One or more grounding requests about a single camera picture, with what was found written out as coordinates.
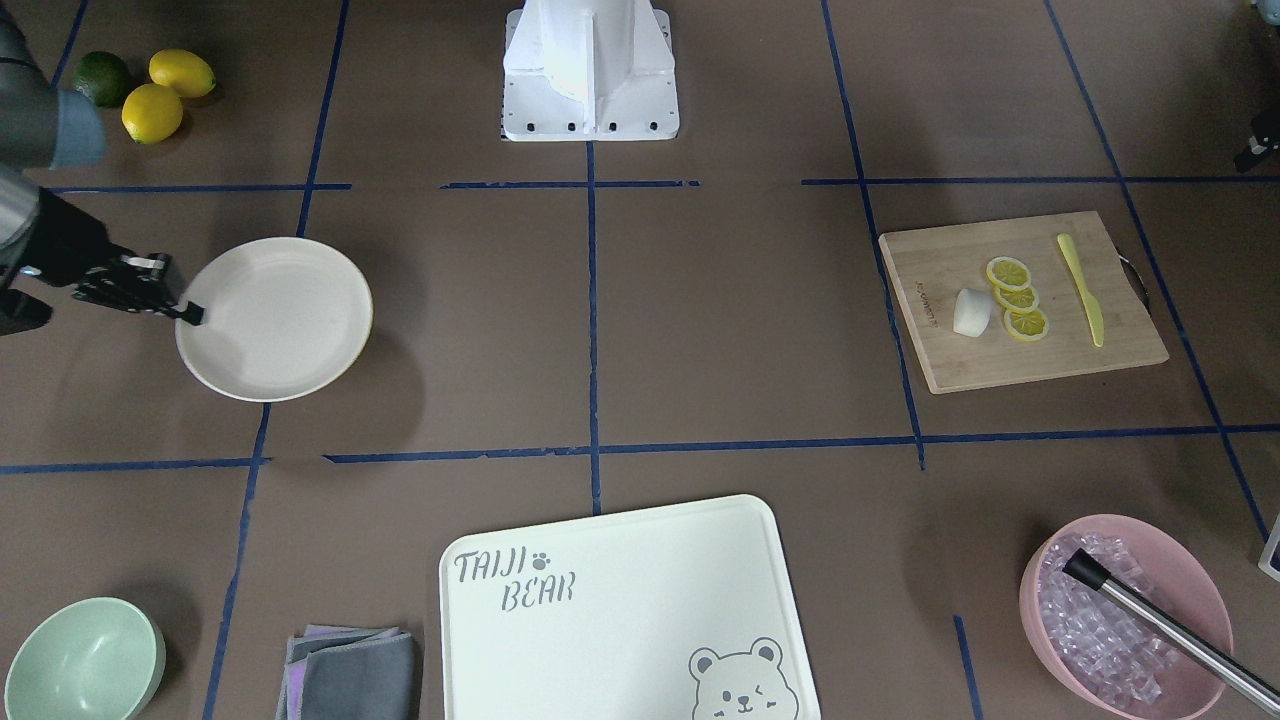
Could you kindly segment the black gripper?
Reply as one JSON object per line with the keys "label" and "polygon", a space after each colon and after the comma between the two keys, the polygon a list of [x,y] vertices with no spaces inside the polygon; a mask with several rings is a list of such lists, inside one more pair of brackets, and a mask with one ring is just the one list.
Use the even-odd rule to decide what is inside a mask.
{"label": "black gripper", "polygon": [[72,297],[124,313],[175,316],[189,325],[201,325],[206,309],[187,302],[179,309],[183,279],[177,260],[164,252],[145,258],[119,256],[91,268],[81,278]]}

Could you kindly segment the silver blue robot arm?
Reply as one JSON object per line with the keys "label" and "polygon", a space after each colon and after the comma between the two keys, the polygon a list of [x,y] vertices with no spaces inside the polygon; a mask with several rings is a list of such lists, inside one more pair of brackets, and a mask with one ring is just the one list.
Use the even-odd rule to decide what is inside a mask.
{"label": "silver blue robot arm", "polygon": [[1,333],[35,331],[52,309],[14,288],[19,275],[72,287],[74,299],[124,313],[148,313],[191,325],[202,306],[182,296],[173,256],[138,255],[110,241],[87,211],[26,173],[84,167],[101,159],[106,137],[97,108],[49,83],[14,15],[1,10]]}

